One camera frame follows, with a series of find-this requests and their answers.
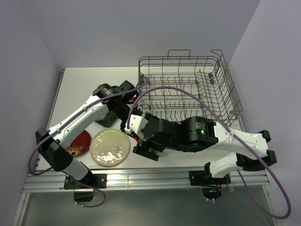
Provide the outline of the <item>orange bowl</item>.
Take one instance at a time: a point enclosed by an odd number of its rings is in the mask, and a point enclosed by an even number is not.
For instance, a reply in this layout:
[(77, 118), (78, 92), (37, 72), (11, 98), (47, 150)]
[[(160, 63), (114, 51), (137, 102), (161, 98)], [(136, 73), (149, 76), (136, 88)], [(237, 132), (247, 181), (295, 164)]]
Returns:
[(161, 145), (157, 145), (155, 143), (152, 143), (150, 141), (143, 141), (139, 137), (135, 137), (135, 140), (137, 142), (137, 145), (133, 149), (133, 153), (136, 153), (138, 155), (150, 158), (150, 159), (156, 159), (158, 158), (158, 153), (162, 153), (165, 149)]

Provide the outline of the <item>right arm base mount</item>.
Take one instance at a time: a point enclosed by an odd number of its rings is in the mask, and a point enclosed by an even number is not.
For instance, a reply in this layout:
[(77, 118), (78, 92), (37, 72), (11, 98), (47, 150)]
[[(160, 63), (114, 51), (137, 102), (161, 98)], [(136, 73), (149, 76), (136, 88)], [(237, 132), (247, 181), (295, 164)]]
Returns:
[(223, 178), (206, 178), (204, 170), (189, 171), (190, 185), (199, 186), (202, 190), (202, 198), (206, 202), (215, 203), (221, 199), (228, 190), (231, 183), (230, 175)]

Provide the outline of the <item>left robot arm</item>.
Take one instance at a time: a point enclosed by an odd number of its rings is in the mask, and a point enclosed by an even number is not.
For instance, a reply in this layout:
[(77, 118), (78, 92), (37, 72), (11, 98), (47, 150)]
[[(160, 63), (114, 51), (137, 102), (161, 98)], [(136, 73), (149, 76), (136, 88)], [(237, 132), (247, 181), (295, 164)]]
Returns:
[(129, 101), (136, 96), (141, 85), (134, 86), (125, 81), (121, 86), (112, 87), (107, 83), (99, 85), (84, 104), (57, 125), (36, 131), (37, 150), (51, 169), (63, 172), (75, 183), (86, 188), (93, 186), (93, 174), (83, 163), (67, 152), (72, 141), (91, 123), (109, 112), (122, 121), (127, 120)]

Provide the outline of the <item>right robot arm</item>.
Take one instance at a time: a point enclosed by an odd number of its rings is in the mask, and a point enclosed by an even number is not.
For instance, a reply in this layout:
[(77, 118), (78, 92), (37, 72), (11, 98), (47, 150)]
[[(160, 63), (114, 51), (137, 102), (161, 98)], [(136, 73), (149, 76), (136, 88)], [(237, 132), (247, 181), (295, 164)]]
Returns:
[(154, 161), (159, 158), (156, 152), (165, 149), (185, 153), (228, 152), (225, 157), (206, 163), (203, 170), (190, 171), (192, 186), (224, 185), (230, 183), (230, 173), (234, 171), (261, 171), (264, 165), (277, 162), (275, 152), (267, 145), (271, 140), (267, 130), (255, 134), (226, 130), (219, 122), (200, 116), (177, 123), (149, 113), (144, 117), (131, 115), (123, 131), (136, 139), (134, 153)]

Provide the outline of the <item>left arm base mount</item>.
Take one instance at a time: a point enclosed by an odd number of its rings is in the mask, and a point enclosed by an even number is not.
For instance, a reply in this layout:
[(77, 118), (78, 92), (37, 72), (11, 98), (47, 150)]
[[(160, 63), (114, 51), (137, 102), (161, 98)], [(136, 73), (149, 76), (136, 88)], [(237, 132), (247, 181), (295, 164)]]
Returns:
[(103, 200), (106, 200), (106, 194), (101, 190), (106, 188), (107, 174), (89, 174), (85, 178), (77, 181), (71, 176), (65, 177), (64, 190), (73, 190), (73, 198), (76, 203), (85, 205), (96, 198), (96, 194), (102, 194)]

